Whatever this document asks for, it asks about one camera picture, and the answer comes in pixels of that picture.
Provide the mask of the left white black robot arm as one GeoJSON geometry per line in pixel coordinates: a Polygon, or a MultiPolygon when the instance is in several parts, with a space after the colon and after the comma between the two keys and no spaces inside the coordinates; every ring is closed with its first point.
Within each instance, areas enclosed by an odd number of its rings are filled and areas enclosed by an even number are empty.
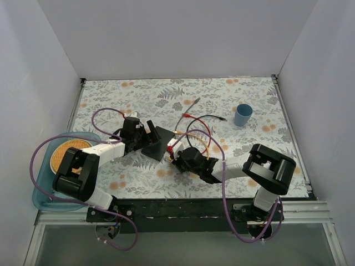
{"type": "Polygon", "coordinates": [[[103,220],[111,222],[117,218],[118,208],[112,204],[113,196],[97,187],[99,167],[128,153],[149,147],[162,137],[152,121],[148,121],[149,132],[140,119],[127,117],[123,127],[110,134],[101,144],[78,149],[66,150],[59,165],[53,189],[66,196],[99,208],[103,220]]]}

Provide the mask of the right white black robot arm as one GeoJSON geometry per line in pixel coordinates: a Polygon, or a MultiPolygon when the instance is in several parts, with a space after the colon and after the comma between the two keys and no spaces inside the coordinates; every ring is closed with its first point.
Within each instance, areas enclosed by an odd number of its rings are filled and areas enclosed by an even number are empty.
{"type": "Polygon", "coordinates": [[[206,157],[194,148],[168,147],[172,164],[181,172],[196,174],[209,184],[221,183],[223,165],[226,165],[225,179],[250,177],[260,185],[251,206],[252,216],[266,219],[278,196],[286,195],[296,163],[293,159],[262,144],[254,144],[248,154],[229,157],[225,160],[206,157]]]}

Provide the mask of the black network switch box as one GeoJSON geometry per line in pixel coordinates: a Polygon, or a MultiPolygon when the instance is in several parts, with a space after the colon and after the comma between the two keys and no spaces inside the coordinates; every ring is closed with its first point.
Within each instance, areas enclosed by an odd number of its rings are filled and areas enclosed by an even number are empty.
{"type": "Polygon", "coordinates": [[[142,148],[141,153],[160,162],[164,156],[169,141],[174,138],[175,134],[172,131],[166,130],[160,126],[156,126],[155,130],[160,135],[161,139],[156,143],[142,148]]]}

